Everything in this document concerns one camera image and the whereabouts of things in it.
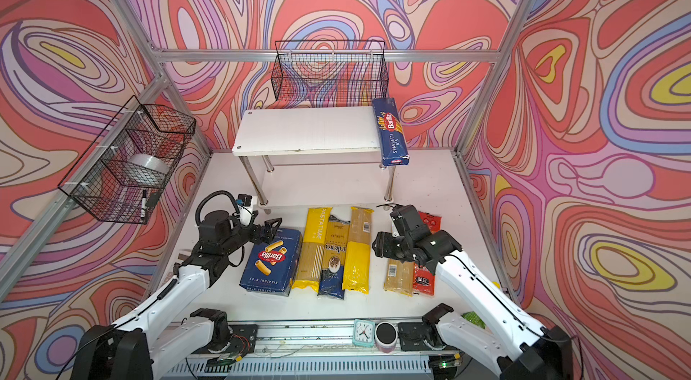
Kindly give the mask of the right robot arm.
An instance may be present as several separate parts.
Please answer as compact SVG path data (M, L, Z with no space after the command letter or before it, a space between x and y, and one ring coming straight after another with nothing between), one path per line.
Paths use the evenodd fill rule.
M432 232L413 205L390 207L393 232L378 232L372 250L379 258L427 268L462 297L483 327L447 304L423 317L444 344L460 349L500 379L572 379L573 340L563 329L546 328L519 308L475 265L445 230Z

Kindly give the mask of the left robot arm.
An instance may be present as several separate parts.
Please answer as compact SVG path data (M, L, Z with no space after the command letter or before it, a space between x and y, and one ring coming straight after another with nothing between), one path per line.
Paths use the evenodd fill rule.
M198 241L191 255L176 263L171 279L144 302L108 326L89 329L66 363L73 379L160 379L199 349L229 352L237 341L228 315L200 308L171 329L171 322L221 278L234 252L247 243L271 243L283 222L262 225L250 195L217 190L194 213Z

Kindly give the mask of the blue Barilla spaghetti box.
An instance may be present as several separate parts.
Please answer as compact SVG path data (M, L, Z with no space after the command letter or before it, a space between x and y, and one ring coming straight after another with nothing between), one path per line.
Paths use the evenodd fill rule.
M374 99L372 109L381 144L381 164L385 167L408 165L410 154L395 99Z

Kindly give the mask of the clear yellow-top spaghetti bag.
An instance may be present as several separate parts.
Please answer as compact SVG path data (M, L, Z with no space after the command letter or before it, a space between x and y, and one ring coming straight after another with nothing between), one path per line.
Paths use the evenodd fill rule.
M412 262L389 259L383 290L412 297L414 264Z

